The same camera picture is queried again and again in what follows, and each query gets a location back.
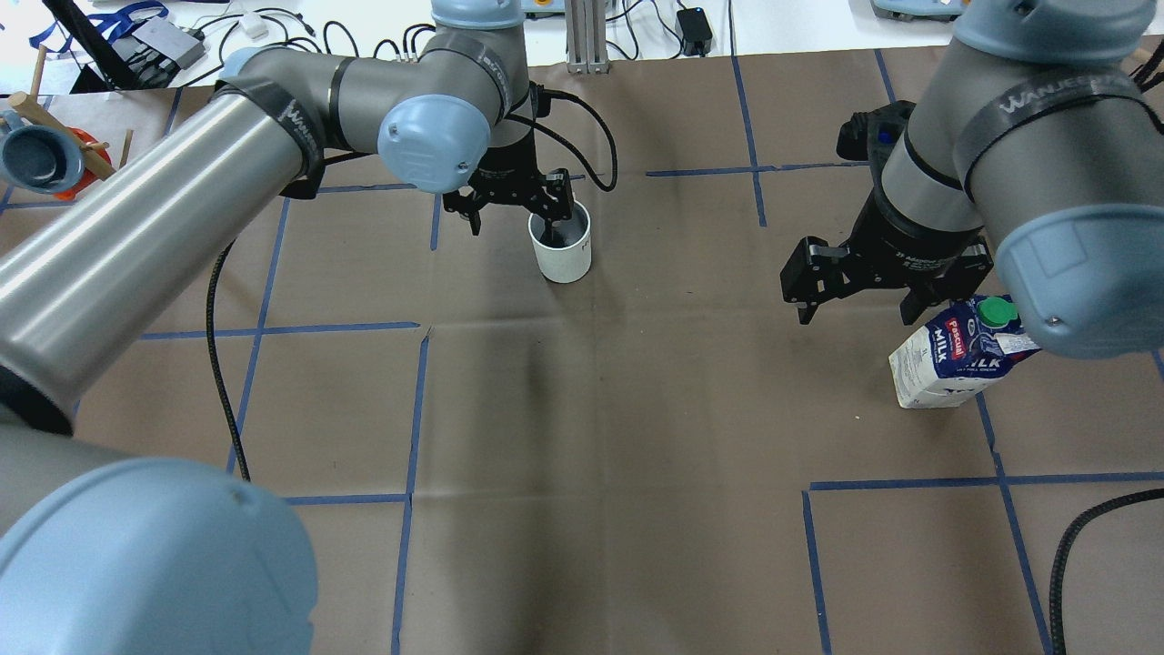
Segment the green bottle cap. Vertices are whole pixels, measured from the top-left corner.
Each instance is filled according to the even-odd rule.
[[[978,316],[987,327],[1003,327],[1018,318],[1018,308],[1014,302],[999,296],[991,296],[978,302]]]

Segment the milk carton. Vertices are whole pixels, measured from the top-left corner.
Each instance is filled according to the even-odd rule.
[[[958,407],[1036,353],[1009,296],[974,296],[920,327],[889,369],[901,407]]]

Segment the blue mug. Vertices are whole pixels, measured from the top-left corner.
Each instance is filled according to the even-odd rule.
[[[38,193],[59,193],[80,181],[80,145],[51,127],[26,124],[13,111],[0,113],[0,177]]]

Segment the black device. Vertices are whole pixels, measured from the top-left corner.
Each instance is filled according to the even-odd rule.
[[[711,24],[702,7],[680,9],[675,13],[675,31],[683,40],[683,55],[708,56],[711,51]]]
[[[61,27],[80,43],[97,64],[98,70],[118,88],[136,88],[137,74],[118,55],[88,17],[71,0],[43,0]]]

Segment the blue tape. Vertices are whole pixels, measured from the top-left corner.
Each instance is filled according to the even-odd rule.
[[[322,186],[318,193],[352,193],[354,191],[397,191],[399,188],[416,188],[412,184],[369,184],[361,186],[359,184],[349,184],[347,186]]]
[[[808,542],[808,567],[812,574],[812,596],[816,598],[816,622],[821,629],[821,652],[832,655],[832,638],[829,635],[829,614],[824,607],[824,584],[821,582],[821,557],[816,549],[816,527],[812,525],[812,501],[808,492],[801,492],[804,504],[804,539]]]
[[[74,200],[45,200],[41,202],[8,202],[5,208],[9,209],[43,209],[49,207],[71,207]]]
[[[254,337],[258,330],[215,330],[214,336],[222,337]],[[205,330],[191,330],[190,333],[146,333],[139,337],[142,342],[168,342],[172,340],[205,340]]]
[[[809,491],[872,491],[872,490],[932,490],[957,487],[988,487],[998,478],[920,478],[901,480],[839,480],[812,483]]]
[[[1164,471],[1129,474],[1066,474],[1050,476],[1008,476],[1008,485],[1093,485],[1101,483],[1156,483],[1164,480]]]
[[[436,245],[440,242],[440,213],[443,207],[441,206],[440,195],[433,195],[433,229],[432,234],[428,236],[428,250],[435,251]]]
[[[258,326],[255,329],[255,341],[250,347],[250,362],[247,364],[247,378],[242,384],[242,398],[239,400],[239,412],[235,423],[239,426],[239,434],[242,435],[243,425],[247,420],[247,410],[250,406],[250,390],[255,383],[255,370],[258,368],[258,350],[263,346],[263,330],[267,325],[267,312],[271,306],[271,291],[275,289],[275,271],[279,265],[279,251],[283,249],[283,234],[286,232],[288,214],[291,212],[291,199],[283,198],[283,211],[279,213],[279,227],[275,233],[275,247],[271,249],[271,263],[267,269],[267,286],[263,289],[263,304],[258,309]],[[234,449],[227,458],[226,470],[234,472]]]
[[[752,173],[752,191],[755,192],[755,213],[760,215],[760,227],[768,226],[768,215],[764,211],[764,188],[760,186],[760,173]]]
[[[648,170],[647,177],[695,177],[700,175],[734,175],[739,172],[757,172],[759,170],[775,170],[774,166],[740,165],[733,168],[691,168],[679,170]]]
[[[1010,537],[1015,543],[1015,553],[1018,556],[1018,568],[1022,570],[1023,584],[1027,586],[1027,598],[1030,600],[1030,610],[1035,614],[1035,627],[1038,629],[1038,639],[1043,643],[1044,655],[1052,655],[1051,633],[1046,629],[1046,619],[1043,618],[1043,603],[1038,599],[1038,586],[1035,584],[1035,576],[1030,571],[1030,558],[1027,556],[1027,543],[1022,536],[1022,528],[1018,526],[1018,514],[1015,512],[1014,499],[1010,496],[1010,485],[1007,480],[1007,470],[1002,465],[1002,456],[995,450],[994,423],[991,421],[991,412],[986,407],[986,397],[981,393],[974,397],[978,403],[978,414],[982,420],[982,432],[986,433],[986,443],[991,449],[991,457],[994,461],[994,474],[999,480],[999,492],[1002,496],[1002,506],[1007,512],[1007,524],[1010,526]]]
[[[170,115],[165,119],[165,129],[162,134],[170,134],[170,130],[173,129],[173,121],[178,118],[178,105],[182,104],[182,91],[183,87],[179,86],[178,90],[173,92],[173,102],[170,104]]]
[[[8,187],[5,188],[3,195],[0,197],[0,214],[3,213],[3,209],[8,208],[8,200],[12,199],[12,192],[15,190],[16,186],[14,184],[9,184]]]
[[[403,493],[370,493],[352,496],[294,496],[283,500],[293,507],[313,505],[370,505],[404,503],[407,496]]]
[[[747,93],[744,91],[744,73],[739,69],[739,58],[731,58],[732,72],[736,74],[736,93],[739,95],[739,109],[744,116],[744,135],[747,137],[747,161],[752,168],[757,165],[755,136],[752,134],[752,113],[747,108]]]
[[[881,81],[885,83],[885,93],[889,97],[889,102],[897,101],[897,94],[893,92],[893,81],[889,79],[889,70],[885,66],[885,55],[881,54],[881,49],[878,48],[873,50],[873,56],[876,57],[876,67],[881,69]]]
[[[744,90],[744,73],[739,69],[739,58],[731,58],[732,72],[736,74],[736,91],[739,93],[739,109],[744,116],[744,135],[747,136],[747,161],[757,168],[755,135],[752,131],[752,113],[747,108],[747,92]],[[768,226],[768,216],[764,208],[764,188],[760,186],[760,173],[752,172],[752,191],[755,193],[755,213],[760,227]]]
[[[399,320],[395,322],[346,322],[336,325],[291,325],[286,327],[263,327],[263,335],[318,335],[321,333],[376,333],[383,330],[416,330],[419,322]]]
[[[396,600],[392,604],[392,655],[400,655],[400,628],[404,627],[404,581],[409,574],[409,543],[412,541],[412,497],[404,500],[400,553],[396,558]]]
[[[28,44],[33,48],[40,48],[41,43],[44,43],[45,40],[52,36],[52,33],[56,31],[59,26],[61,23],[54,22],[49,27],[44,28],[40,34],[28,37]],[[65,44],[59,50],[52,50],[50,48],[45,48],[45,50],[49,52],[64,52],[70,45],[72,45],[71,36],[65,37]]]
[[[409,572],[409,544],[412,541],[412,499],[417,489],[417,462],[420,457],[420,423],[425,406],[425,380],[428,376],[428,337],[420,342],[417,363],[417,392],[412,405],[412,446],[409,451],[409,482],[405,486],[404,524],[400,529],[400,554],[396,561],[396,601],[392,607],[392,655],[400,655],[400,629],[404,627],[404,589]]]
[[[769,166],[772,172],[783,172],[788,170],[808,170],[810,168],[868,168],[868,162],[832,162],[818,164],[780,164]]]

